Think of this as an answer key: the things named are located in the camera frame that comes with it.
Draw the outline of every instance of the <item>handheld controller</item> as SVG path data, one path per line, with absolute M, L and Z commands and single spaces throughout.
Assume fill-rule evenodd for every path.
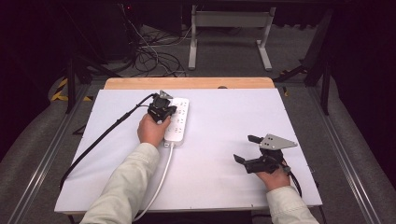
M 281 165 L 286 173 L 290 171 L 289 166 L 284 165 L 283 153 L 280 149 L 285 147 L 296 147 L 297 143 L 283 139 L 281 137 L 267 134 L 265 137 L 249 135 L 248 140 L 260 145 L 262 155 L 258 159 L 246 161 L 242 157 L 233 155 L 236 162 L 245 166 L 247 173 L 266 172 L 273 173 Z
M 160 94 L 155 93 L 153 101 L 148 105 L 148 113 L 158 123 L 163 122 L 168 116 L 173 115 L 177 107 L 170 105 L 168 99 L 172 99 L 172 96 L 168 95 L 164 91 L 160 91 Z

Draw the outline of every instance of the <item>white sleeve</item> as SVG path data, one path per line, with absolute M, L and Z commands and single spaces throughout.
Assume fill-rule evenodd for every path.
M 294 187 L 273 189 L 267 200 L 274 224 L 318 223 Z
M 132 223 L 159 158 L 156 147 L 140 144 L 114 171 L 80 223 Z

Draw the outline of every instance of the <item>person's right hand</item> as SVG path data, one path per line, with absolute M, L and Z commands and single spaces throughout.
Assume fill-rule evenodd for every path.
M 281 167 L 275 170 L 271 175 L 266 172 L 258 172 L 256 175 L 264 182 L 268 191 L 290 186 L 290 177 Z
M 163 123 L 157 124 L 155 120 L 146 114 L 139 122 L 137 128 L 137 136 L 139 137 L 140 143 L 150 143 L 157 147 L 163 140 L 165 130 L 171 123 L 171 117 L 168 116 Z

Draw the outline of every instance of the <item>power strip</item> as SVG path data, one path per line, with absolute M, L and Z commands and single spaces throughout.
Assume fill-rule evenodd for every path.
M 189 104 L 189 99 L 172 99 L 171 105 L 177 106 L 177 110 L 175 114 L 172 115 L 171 123 L 165 131 L 164 145 L 166 147 L 170 147 L 172 143 L 175 147 L 179 147 L 183 144 L 187 115 L 189 113 Z

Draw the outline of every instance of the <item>white board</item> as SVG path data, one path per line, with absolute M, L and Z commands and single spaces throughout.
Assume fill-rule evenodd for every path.
M 150 211 L 244 210 L 268 207 L 265 186 L 233 159 L 259 158 L 259 146 L 248 135 L 268 133 L 298 143 L 277 89 L 165 90 L 190 99 L 184 144 L 175 147 L 167 177 Z M 122 115 L 159 90 L 102 90 L 92 109 L 74 160 Z M 145 105 L 152 102 L 148 99 Z M 139 144 L 136 130 L 147 113 L 138 108 L 75 168 L 64 183 L 55 212 L 80 213 L 96 200 L 117 166 Z M 161 161 L 151 178 L 141 208 L 145 208 L 163 174 L 169 149 L 161 146 Z M 297 147 L 282 150 L 300 182 L 307 205 L 322 204 L 304 154 Z

